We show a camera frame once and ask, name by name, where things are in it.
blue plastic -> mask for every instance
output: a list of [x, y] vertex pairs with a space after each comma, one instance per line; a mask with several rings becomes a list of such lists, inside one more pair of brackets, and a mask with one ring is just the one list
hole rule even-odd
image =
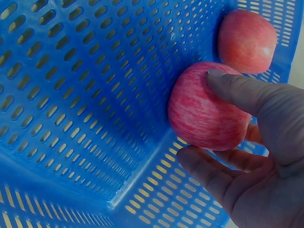
[[187, 66], [218, 61], [219, 24], [236, 8], [278, 33], [253, 77], [286, 83], [302, 0], [0, 0], [0, 225], [224, 226], [176, 162], [185, 142], [166, 107]]

pink apple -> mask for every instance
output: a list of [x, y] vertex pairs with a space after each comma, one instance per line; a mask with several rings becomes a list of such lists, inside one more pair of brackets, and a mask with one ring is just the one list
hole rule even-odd
[[219, 99], [208, 87], [209, 69], [228, 74], [239, 72], [220, 63], [201, 62], [188, 67], [178, 78], [168, 104], [169, 122], [187, 143], [224, 151], [245, 137], [250, 115]]
[[267, 71], [276, 48], [274, 27], [262, 16], [235, 10], [220, 25], [218, 54], [221, 61], [241, 73]]

knuckle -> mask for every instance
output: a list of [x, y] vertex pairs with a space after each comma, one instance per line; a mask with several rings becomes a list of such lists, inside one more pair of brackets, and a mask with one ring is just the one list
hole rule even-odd
[[217, 179], [220, 173], [221, 171], [217, 169], [210, 170], [205, 178], [205, 187], [207, 188], [212, 183], [212, 181]]

fingernail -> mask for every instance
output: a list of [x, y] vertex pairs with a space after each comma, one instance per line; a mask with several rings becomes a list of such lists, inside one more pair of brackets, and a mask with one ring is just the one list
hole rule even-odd
[[223, 75], [226, 75], [225, 72], [218, 69], [210, 69], [208, 70], [208, 74], [214, 77], [222, 77]]

hand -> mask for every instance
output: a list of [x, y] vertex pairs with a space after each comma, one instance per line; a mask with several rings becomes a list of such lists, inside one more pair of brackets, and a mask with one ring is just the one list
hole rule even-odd
[[246, 139], [263, 144], [269, 156], [238, 149], [214, 152], [189, 146], [177, 158], [224, 207], [240, 228], [304, 227], [304, 90], [210, 70], [215, 94], [257, 117]]

